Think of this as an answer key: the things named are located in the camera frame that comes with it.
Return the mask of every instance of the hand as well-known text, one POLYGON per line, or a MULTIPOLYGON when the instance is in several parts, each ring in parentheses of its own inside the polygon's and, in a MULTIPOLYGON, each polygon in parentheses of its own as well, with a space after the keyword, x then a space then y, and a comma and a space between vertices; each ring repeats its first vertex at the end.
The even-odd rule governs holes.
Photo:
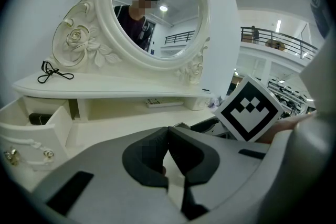
POLYGON ((285 130, 293 130, 299 122, 315 115, 315 113, 316 113, 316 111, 314 111, 310 114, 304 114, 304 115, 288 117, 288 118, 285 118, 285 119, 278 120, 256 142, 257 143, 271 144, 273 139, 274 139, 274 136, 277 133, 279 133, 281 131, 285 131, 285 130))

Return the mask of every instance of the open drawer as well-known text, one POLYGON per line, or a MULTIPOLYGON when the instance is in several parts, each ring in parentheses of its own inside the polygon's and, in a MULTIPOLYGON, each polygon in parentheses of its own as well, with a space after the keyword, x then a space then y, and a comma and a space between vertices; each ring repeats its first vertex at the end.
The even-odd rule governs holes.
POLYGON ((68 160, 65 145, 71 127, 68 100, 22 97, 0 110, 1 154, 13 167, 53 170, 68 160), (35 126, 29 121, 31 113, 52 117, 35 126))

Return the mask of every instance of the balcony railing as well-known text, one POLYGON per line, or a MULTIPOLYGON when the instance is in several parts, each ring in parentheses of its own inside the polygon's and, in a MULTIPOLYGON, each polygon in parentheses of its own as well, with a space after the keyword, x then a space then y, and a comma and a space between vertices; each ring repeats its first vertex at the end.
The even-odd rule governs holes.
POLYGON ((184 33, 168 36, 168 37, 166 37, 166 41, 165 41, 164 44, 166 45, 168 43, 176 43, 176 42, 179 42, 179 41, 188 42, 189 40, 191 40, 193 38, 194 33, 195 33, 195 31, 189 31, 189 32, 184 32, 184 33))
POLYGON ((241 40, 243 42, 255 43, 282 50, 289 54, 299 57, 300 59, 311 60, 318 49, 303 40, 291 37, 282 33, 271 30, 255 28, 259 31, 259 39, 255 40, 251 27, 241 27, 241 40))

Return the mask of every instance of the ceiling light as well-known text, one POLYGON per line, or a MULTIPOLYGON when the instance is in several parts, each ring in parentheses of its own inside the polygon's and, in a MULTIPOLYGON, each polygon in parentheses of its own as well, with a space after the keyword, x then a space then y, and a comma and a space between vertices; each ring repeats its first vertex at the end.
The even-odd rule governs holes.
POLYGON ((166 6, 161 6, 160 10, 162 10, 163 12, 166 12, 168 10, 168 8, 166 6))
POLYGON ((280 26, 281 26, 281 21, 280 20, 278 20, 278 23, 277 23, 277 28, 275 29, 275 32, 279 32, 279 30, 280 30, 280 26))

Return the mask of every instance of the white vanity table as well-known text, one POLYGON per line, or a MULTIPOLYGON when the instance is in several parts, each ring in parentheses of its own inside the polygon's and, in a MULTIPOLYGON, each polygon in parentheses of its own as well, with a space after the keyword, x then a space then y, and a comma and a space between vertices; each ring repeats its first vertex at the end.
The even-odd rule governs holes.
MULTIPOLYGON (((134 0, 116 1, 134 5, 134 0)), ((207 108, 212 94, 197 85, 210 40, 208 0, 156 4, 168 7, 167 13, 159 6, 146 11, 157 27, 179 31, 180 24, 198 20, 192 40, 175 55, 161 58, 138 46, 119 24, 112 0, 80 0, 56 29, 53 53, 46 59, 74 78, 54 73, 41 84, 37 78, 48 73, 45 69, 13 85, 22 97, 1 109, 0 139, 21 185, 33 189, 49 171, 99 142, 180 122, 194 125, 213 116, 207 108), (144 101, 152 97, 179 97, 184 105, 149 109, 144 101), (52 117, 34 126, 31 113, 52 117)))

